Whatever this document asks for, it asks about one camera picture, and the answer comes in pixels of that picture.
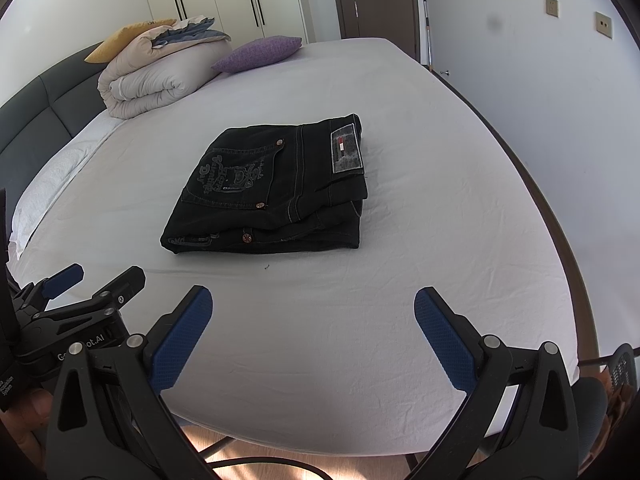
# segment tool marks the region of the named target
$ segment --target silver bolt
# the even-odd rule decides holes
[[[82,351],[82,343],[73,343],[70,347],[69,347],[69,353],[71,355],[76,355],[79,354]]]
[[[498,348],[500,340],[495,335],[484,336],[484,344],[489,348]]]
[[[545,351],[548,354],[554,355],[558,353],[558,346],[555,343],[552,343],[551,341],[547,341],[545,343]]]
[[[144,338],[140,334],[130,335],[127,339],[127,346],[130,348],[138,348],[142,345]]]

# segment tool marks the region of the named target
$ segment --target wall switch panel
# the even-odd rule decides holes
[[[546,3],[546,13],[550,16],[555,16],[556,18],[559,16],[558,12],[558,0],[545,0]]]
[[[596,30],[600,34],[604,34],[608,38],[613,39],[613,26],[609,16],[596,12]]]

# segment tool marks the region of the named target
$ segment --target human hand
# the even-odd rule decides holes
[[[0,420],[9,434],[22,452],[40,469],[44,469],[44,450],[31,431],[47,425],[52,401],[53,396],[47,390],[32,390],[6,412],[0,412]]]

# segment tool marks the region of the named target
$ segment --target folded black jeans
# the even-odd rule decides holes
[[[357,248],[367,197],[361,134],[355,114],[225,130],[191,173],[162,246],[174,253]]]

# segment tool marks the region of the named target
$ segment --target gray headboard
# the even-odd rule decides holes
[[[0,188],[6,188],[7,236],[29,183],[106,108],[97,90],[106,65],[84,62],[95,47],[63,59],[0,107]]]

